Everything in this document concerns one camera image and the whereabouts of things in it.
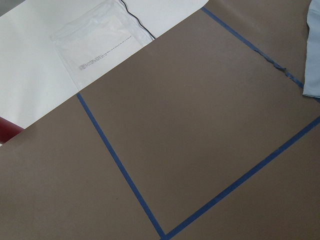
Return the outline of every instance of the light blue cloth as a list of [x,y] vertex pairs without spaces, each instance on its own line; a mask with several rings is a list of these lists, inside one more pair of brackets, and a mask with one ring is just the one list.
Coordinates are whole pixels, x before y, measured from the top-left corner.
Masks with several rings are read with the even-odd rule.
[[307,42],[303,95],[320,98],[320,0],[312,0],[307,23],[310,31]]

